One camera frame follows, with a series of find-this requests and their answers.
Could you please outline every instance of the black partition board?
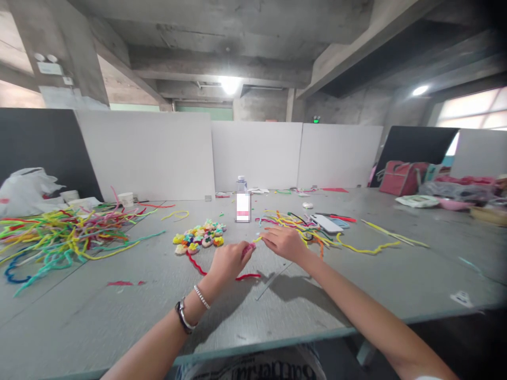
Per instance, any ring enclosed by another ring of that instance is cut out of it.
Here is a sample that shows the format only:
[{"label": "black partition board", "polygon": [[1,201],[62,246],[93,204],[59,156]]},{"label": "black partition board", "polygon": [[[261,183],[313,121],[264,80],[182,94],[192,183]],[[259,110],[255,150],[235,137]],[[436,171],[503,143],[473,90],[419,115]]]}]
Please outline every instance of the black partition board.
[{"label": "black partition board", "polygon": [[458,128],[391,127],[370,187],[380,186],[376,174],[389,161],[441,164],[458,131]]},{"label": "black partition board", "polygon": [[104,200],[72,110],[0,108],[0,183],[31,167],[58,178],[62,191]]}]

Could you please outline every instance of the white phone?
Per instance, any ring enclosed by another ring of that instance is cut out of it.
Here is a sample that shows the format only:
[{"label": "white phone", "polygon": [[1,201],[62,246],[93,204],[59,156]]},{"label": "white phone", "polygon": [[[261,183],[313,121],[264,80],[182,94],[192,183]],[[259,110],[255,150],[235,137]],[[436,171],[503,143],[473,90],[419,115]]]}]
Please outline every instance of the white phone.
[{"label": "white phone", "polygon": [[343,228],[330,221],[324,215],[310,215],[310,218],[329,234],[336,234],[343,231]]}]

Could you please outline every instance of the white cup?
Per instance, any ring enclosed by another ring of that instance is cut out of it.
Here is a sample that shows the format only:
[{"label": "white cup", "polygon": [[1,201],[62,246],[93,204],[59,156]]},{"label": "white cup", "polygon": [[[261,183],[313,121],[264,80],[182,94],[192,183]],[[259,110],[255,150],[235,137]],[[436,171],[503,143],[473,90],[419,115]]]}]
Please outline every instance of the white cup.
[{"label": "white cup", "polygon": [[85,212],[81,209],[83,207],[87,211],[92,211],[90,207],[90,202],[87,198],[85,199],[74,199],[73,201],[69,202],[69,206],[72,207],[73,210],[77,211],[78,214],[84,214]]},{"label": "white cup", "polygon": [[125,208],[134,206],[134,193],[118,194],[118,199]]},{"label": "white cup", "polygon": [[79,193],[77,190],[69,190],[63,193],[60,193],[60,196],[63,197],[63,200],[66,203],[69,203],[70,201],[75,201],[79,199]]}]

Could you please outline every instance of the pink bowl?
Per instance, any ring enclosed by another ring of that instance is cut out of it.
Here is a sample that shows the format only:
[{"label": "pink bowl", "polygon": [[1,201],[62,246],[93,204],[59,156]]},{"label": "pink bowl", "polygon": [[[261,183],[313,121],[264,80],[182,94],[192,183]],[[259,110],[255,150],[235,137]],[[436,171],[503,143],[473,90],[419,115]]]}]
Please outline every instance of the pink bowl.
[{"label": "pink bowl", "polygon": [[440,202],[440,206],[442,208],[445,208],[446,210],[451,210],[451,211],[465,210],[469,207],[475,206],[475,203],[459,202],[459,201],[454,201],[452,199],[438,198],[438,201]]}]

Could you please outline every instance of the water bottle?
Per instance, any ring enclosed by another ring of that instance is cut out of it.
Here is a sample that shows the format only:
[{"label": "water bottle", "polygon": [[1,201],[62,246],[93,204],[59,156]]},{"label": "water bottle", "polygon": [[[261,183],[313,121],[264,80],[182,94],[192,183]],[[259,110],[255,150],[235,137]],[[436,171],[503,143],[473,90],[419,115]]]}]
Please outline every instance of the water bottle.
[{"label": "water bottle", "polygon": [[236,181],[236,191],[238,192],[246,192],[248,190],[247,181],[245,180],[245,176],[238,176],[238,180]]}]

